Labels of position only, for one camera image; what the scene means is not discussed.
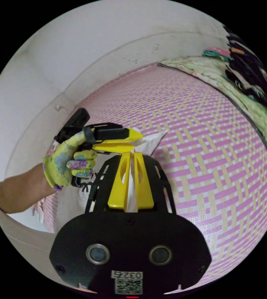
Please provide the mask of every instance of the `pink woven mat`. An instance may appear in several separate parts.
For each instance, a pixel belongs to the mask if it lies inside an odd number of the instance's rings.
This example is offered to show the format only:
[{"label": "pink woven mat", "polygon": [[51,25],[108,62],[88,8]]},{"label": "pink woven mat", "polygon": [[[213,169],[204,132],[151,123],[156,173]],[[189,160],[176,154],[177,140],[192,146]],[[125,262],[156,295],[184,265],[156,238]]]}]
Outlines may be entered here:
[{"label": "pink woven mat", "polygon": [[[89,123],[116,122],[144,135],[169,132],[154,152],[177,214],[202,231],[212,263],[198,287],[236,267],[267,230],[267,150],[219,91],[190,75],[150,66],[116,80],[76,107]],[[55,228],[55,196],[44,201]]]}]

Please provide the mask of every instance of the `screw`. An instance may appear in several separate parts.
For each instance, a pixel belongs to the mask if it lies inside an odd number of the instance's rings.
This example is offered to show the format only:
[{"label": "screw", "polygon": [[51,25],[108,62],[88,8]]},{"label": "screw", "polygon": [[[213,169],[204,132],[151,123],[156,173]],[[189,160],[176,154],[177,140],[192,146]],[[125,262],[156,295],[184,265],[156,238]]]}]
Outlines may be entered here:
[{"label": "screw", "polygon": [[62,274],[66,272],[65,268],[62,265],[56,265],[56,270]]},{"label": "screw", "polygon": [[134,225],[134,219],[132,219],[132,218],[126,218],[125,219],[125,224],[126,225]]},{"label": "screw", "polygon": [[201,266],[199,269],[198,269],[198,273],[203,273],[205,271],[205,266]]}]

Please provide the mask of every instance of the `camera lens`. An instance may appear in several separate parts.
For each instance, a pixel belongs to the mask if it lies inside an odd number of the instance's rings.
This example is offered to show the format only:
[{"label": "camera lens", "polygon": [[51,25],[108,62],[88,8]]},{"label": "camera lens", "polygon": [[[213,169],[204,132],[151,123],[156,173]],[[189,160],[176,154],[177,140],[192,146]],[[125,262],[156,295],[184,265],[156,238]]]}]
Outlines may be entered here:
[{"label": "camera lens", "polygon": [[172,259],[172,251],[165,245],[158,245],[151,249],[149,260],[156,266],[167,265]]},{"label": "camera lens", "polygon": [[95,265],[105,264],[109,258],[109,250],[101,244],[92,244],[86,251],[87,259]]}]

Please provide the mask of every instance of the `qr code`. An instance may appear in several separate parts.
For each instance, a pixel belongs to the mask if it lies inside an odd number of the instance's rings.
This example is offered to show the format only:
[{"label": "qr code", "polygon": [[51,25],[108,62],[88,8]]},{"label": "qr code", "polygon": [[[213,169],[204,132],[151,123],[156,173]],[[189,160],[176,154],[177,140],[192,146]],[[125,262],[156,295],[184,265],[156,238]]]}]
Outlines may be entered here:
[{"label": "qr code", "polygon": [[121,295],[141,295],[143,294],[143,280],[115,279],[115,293]]}]

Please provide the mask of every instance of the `gardening glove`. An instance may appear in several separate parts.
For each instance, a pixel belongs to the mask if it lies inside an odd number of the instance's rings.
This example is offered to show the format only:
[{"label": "gardening glove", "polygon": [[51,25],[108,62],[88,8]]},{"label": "gardening glove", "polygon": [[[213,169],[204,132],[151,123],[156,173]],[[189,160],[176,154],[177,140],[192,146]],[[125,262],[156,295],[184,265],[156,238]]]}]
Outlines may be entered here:
[{"label": "gardening glove", "polygon": [[43,159],[45,177],[54,190],[70,186],[72,176],[86,178],[93,173],[97,153],[93,150],[77,152],[77,148],[86,141],[81,131],[58,146],[56,151]]}]

